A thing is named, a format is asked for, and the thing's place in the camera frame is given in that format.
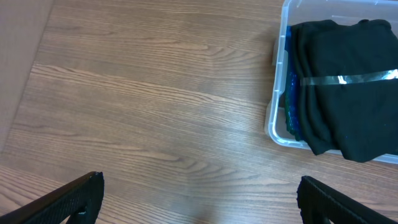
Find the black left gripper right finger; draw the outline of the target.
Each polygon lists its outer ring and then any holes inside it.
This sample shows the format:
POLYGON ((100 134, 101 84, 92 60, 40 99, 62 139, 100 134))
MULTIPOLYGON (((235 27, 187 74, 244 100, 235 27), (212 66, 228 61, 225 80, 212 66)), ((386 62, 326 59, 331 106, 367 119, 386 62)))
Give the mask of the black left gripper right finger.
POLYGON ((397 224, 310 176, 303 176, 297 204, 304 224, 397 224))

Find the large black garment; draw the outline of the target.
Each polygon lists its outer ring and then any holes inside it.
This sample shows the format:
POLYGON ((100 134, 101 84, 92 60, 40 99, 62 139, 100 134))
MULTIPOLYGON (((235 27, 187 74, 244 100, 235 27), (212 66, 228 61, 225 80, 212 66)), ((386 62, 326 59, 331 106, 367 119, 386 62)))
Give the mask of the large black garment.
POLYGON ((298 121, 314 154, 367 162, 397 152, 397 37, 382 19, 291 28, 298 121))

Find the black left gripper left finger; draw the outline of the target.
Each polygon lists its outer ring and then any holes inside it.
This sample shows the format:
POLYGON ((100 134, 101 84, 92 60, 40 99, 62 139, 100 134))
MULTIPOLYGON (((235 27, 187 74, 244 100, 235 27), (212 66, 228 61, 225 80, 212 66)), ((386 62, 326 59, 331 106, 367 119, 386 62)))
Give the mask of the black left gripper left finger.
POLYGON ((103 173, 89 172, 1 216, 1 223, 95 223, 103 197, 103 173))

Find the sparkly blue garment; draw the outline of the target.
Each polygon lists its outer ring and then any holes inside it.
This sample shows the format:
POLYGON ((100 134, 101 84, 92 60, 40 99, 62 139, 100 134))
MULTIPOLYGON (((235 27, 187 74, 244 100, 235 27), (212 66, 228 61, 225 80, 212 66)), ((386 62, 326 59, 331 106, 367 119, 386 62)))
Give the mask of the sparkly blue garment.
POLYGON ((292 28, 287 26, 285 35, 285 47, 287 56, 287 73, 285 79, 285 123, 287 131, 294 136, 296 141, 303 141, 303 134, 299 123, 298 99, 299 99, 299 77, 295 70, 292 53, 292 28))

